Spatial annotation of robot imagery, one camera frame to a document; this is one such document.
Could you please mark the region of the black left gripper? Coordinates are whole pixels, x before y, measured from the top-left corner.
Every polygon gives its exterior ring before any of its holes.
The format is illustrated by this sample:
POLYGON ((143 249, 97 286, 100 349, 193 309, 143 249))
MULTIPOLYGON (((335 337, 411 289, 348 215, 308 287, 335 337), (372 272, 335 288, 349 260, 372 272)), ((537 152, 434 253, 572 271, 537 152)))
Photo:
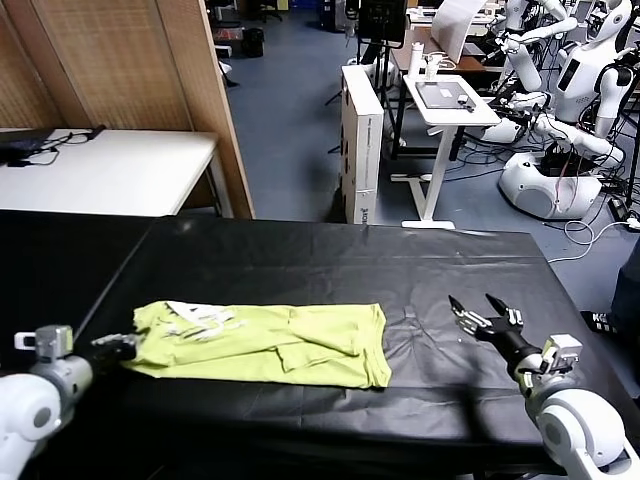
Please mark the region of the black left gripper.
POLYGON ((89 354, 89 364, 94 374, 106 374, 121 362, 136 357, 138 336, 136 334, 109 334, 91 341, 93 346, 120 345, 119 347, 99 347, 89 354))

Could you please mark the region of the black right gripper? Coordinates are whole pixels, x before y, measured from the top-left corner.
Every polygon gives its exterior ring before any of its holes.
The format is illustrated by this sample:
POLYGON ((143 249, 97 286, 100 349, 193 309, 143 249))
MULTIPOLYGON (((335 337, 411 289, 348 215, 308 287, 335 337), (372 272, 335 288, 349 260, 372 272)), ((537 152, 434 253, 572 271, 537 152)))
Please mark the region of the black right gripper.
POLYGON ((465 309, 453 296, 449 295, 451 311, 459 328, 467 334, 494 346, 507 363, 507 373, 516 382, 523 373, 540 372, 542 350, 530 344, 522 336, 523 317, 517 308, 508 306, 503 300, 491 294, 485 295, 490 305, 505 322, 494 322, 492 326, 481 326, 479 317, 465 309))

